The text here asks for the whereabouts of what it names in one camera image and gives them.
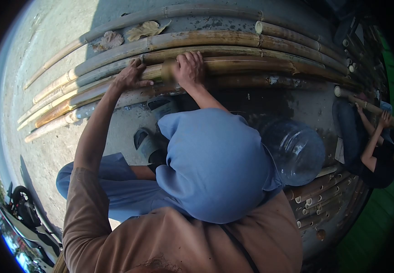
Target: black shirt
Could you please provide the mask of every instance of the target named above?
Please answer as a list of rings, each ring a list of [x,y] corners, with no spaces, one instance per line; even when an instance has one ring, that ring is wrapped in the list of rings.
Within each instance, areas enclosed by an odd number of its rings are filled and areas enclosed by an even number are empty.
[[[374,172],[364,166],[359,176],[364,183],[373,188],[383,189],[394,180],[394,145],[387,140],[374,149],[373,156],[377,158]]]

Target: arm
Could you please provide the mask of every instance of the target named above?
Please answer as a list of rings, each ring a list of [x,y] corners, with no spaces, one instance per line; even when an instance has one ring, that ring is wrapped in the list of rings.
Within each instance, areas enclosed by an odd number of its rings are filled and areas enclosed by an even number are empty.
[[[376,168],[377,158],[373,156],[374,149],[376,148],[377,141],[379,140],[380,134],[382,133],[383,128],[389,127],[391,124],[391,115],[384,111],[382,112],[382,116],[380,118],[379,124],[377,128],[374,130],[373,135],[367,143],[367,147],[361,156],[362,163],[371,171],[374,172]]]
[[[178,55],[176,60],[173,67],[174,77],[201,109],[218,108],[229,112],[203,85],[204,62],[200,52],[186,52]]]
[[[124,68],[109,86],[88,121],[74,156],[74,168],[82,167],[94,174],[98,173],[100,160],[105,150],[107,131],[115,105],[123,91],[153,85],[153,81],[139,81],[137,76],[145,69],[140,59]]]
[[[94,110],[77,145],[68,188],[63,225],[63,254],[70,272],[94,269],[107,236],[109,200],[98,182],[98,169],[105,149],[114,107],[124,90],[152,84],[139,81],[145,68],[139,59],[123,69]]]
[[[362,123],[363,123],[365,129],[367,130],[370,137],[373,136],[373,133],[375,130],[374,126],[370,123],[368,118],[365,116],[364,112],[362,111],[362,107],[360,107],[358,105],[358,103],[355,103],[355,104],[356,104],[356,108],[358,108],[358,113],[359,113],[359,116],[361,117],[361,120],[362,120]],[[379,136],[377,143],[379,145],[382,145],[383,144],[383,137]]]

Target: motorcycle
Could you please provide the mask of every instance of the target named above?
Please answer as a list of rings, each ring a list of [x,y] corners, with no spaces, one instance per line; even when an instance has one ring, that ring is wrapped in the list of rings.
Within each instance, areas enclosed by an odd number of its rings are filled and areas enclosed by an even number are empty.
[[[12,229],[30,248],[36,248],[42,254],[42,262],[50,266],[44,266],[47,268],[46,271],[51,270],[59,257],[62,244],[58,243],[42,224],[30,191],[23,186],[17,186],[12,191],[11,182],[5,204],[0,205],[0,209]]]

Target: dry leaf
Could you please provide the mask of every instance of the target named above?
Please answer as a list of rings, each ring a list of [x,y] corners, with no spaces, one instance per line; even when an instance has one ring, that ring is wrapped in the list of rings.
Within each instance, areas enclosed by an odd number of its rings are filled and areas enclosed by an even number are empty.
[[[123,36],[115,31],[107,31],[100,42],[92,46],[94,52],[105,51],[117,47],[124,42]]]
[[[158,35],[159,33],[162,32],[169,24],[171,23],[171,20],[168,24],[165,26],[158,28],[159,24],[156,23],[155,21],[147,21],[144,22],[142,25],[138,25],[137,27],[128,30],[126,32],[129,37],[127,38],[128,41],[136,41],[138,40],[141,36],[155,36]]]

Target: concrete ground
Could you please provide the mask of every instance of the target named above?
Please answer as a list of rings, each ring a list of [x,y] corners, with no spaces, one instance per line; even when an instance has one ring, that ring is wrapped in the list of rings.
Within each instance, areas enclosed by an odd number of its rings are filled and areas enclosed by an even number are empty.
[[[331,31],[327,22],[302,2],[294,0],[237,2],[225,0],[37,0],[32,2],[20,16],[20,22],[14,30],[14,39],[9,48],[0,94],[0,129],[4,157],[11,179],[15,183],[24,184],[35,193],[39,210],[48,218],[58,233],[63,227],[65,199],[55,187],[56,174],[62,166],[73,161],[78,139],[87,120],[59,128],[31,143],[25,143],[24,138],[34,128],[33,123],[17,131],[16,121],[32,106],[32,98],[42,88],[70,68],[96,54],[92,50],[92,43],[59,61],[27,90],[23,90],[22,86],[49,57],[86,31],[115,19],[123,13],[188,2],[218,3],[262,10],[265,16],[274,14],[290,19],[311,32],[331,40]],[[168,23],[169,19],[161,19],[158,22],[163,25]],[[236,18],[173,18],[171,25],[164,33],[208,28],[254,32],[254,23],[254,21]],[[123,34],[130,28],[118,32]],[[236,101],[231,104],[230,110],[239,111],[243,107],[241,101],[244,104],[255,101],[262,109],[307,123],[322,136],[328,156],[326,164],[329,165],[336,146],[331,114],[334,99],[333,87],[329,84],[325,91],[237,92],[235,93]],[[129,164],[144,164],[132,143],[134,132],[142,126],[149,129],[155,128],[155,118],[143,104],[118,109],[112,117],[104,154],[121,152]],[[111,222],[113,227],[118,224],[113,220]],[[317,245],[305,244],[304,247],[316,248]]]

